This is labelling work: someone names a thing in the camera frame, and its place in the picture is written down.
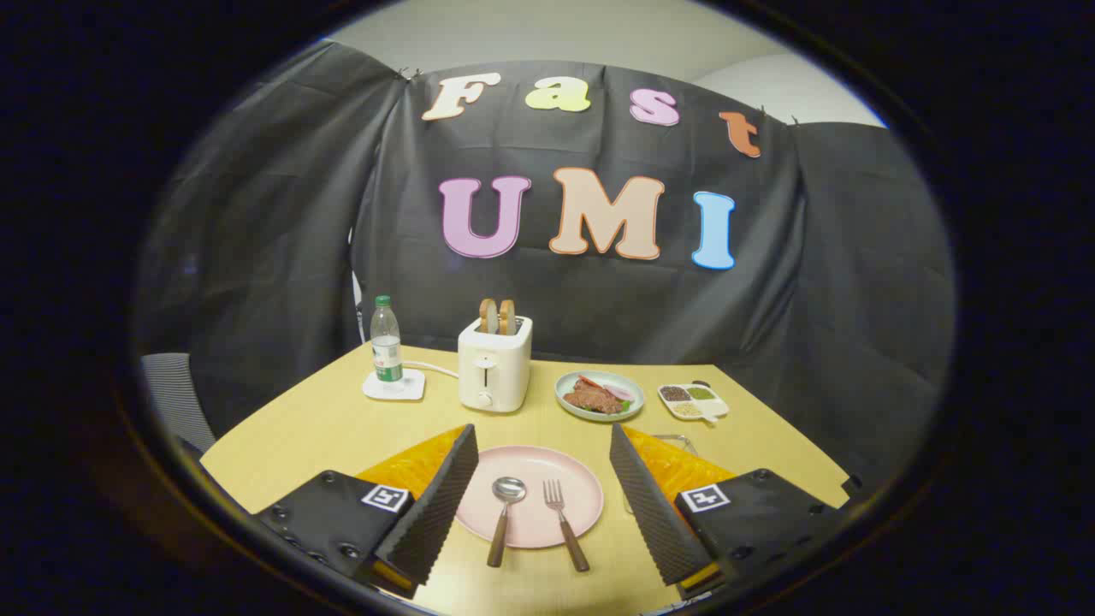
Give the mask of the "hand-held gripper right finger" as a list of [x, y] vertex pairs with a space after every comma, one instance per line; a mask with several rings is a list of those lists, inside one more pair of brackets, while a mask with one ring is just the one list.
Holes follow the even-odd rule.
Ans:
[[682, 600], [744, 598], [789, 577], [863, 502], [857, 475], [828, 503], [770, 465], [727, 470], [627, 426], [614, 426], [609, 460], [654, 568]]

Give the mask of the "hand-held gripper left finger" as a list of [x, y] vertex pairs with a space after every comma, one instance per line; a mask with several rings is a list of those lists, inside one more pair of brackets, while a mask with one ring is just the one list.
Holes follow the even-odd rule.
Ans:
[[320, 470], [254, 518], [346, 578], [412, 598], [426, 584], [476, 466], [459, 425], [351, 476]]

